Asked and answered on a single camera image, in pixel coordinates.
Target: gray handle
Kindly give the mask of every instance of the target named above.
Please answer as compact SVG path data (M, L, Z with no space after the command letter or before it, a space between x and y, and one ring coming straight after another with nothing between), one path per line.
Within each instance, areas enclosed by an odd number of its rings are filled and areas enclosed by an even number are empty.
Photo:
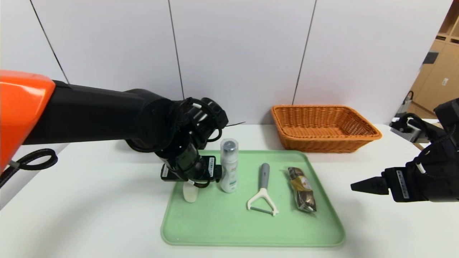
M261 172L260 172L260 188L268 188L268 181L269 181L269 164L263 163L261 165Z

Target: white bottle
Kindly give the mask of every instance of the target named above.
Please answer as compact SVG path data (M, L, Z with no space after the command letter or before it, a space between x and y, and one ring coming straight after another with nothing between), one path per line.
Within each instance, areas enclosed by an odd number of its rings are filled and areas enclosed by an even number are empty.
M239 144L234 139L223 139L220 143L220 163L223 169L220 187L227 193L232 193L237 188L238 147Z

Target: orange robot arm cover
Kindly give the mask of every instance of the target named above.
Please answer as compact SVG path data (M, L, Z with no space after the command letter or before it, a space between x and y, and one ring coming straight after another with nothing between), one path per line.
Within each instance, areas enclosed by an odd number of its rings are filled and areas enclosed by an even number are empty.
M0 70L0 174L34 128L54 88L46 76Z

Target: label sticker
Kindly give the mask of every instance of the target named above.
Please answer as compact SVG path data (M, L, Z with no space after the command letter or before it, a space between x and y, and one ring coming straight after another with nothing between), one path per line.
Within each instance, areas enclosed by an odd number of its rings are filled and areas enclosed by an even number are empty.
M300 176L299 178L301 178L301 184L303 185L304 189L308 189L308 190L313 189L309 181L304 176Z
M406 188L405 178L403 178L403 173L400 170L397 170L397 177L400 183L400 188L402 189L403 198L409 199L408 189Z
M166 165L164 165L164 166L162 167L162 174L161 174L161 176L162 176L162 177L167 177L167 176L168 176L168 173L169 173L169 168L168 168Z
M210 177L213 177L213 165L215 163L215 158L212 157L209 159L209 175Z

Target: robotic arm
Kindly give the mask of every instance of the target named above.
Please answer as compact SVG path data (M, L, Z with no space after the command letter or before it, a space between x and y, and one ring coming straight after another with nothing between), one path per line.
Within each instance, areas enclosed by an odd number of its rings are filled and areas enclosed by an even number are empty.
M0 171L21 144L126 140L132 149L154 152L164 161L171 172L163 173L165 181L202 188L221 178L221 166L212 163L215 157L198 153L218 140L228 123L225 111L211 99L172 101L147 90L103 90L5 70L0 71L0 87ZM215 130L218 136L209 140ZM0 174L0 185L14 170Z
M388 195L391 189L396 202L459 201L459 99L439 105L435 114L444 130L411 113L391 123L405 139L426 137L431 144L405 167L386 168L380 177L351 184L352 190Z

